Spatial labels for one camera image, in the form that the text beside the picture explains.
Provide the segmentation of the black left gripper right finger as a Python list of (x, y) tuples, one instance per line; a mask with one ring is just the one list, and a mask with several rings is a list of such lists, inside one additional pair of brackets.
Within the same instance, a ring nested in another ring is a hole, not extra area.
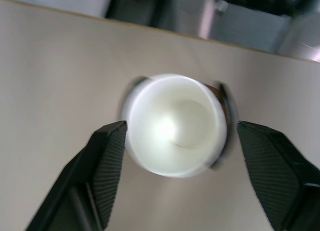
[(239, 121), (245, 165), (275, 231), (320, 229), (320, 171), (280, 131)]

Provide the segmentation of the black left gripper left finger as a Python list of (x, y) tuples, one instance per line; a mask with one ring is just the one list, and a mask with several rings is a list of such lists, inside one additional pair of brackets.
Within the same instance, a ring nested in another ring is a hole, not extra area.
[(104, 231), (114, 206), (127, 122), (102, 126), (62, 169), (28, 231)]

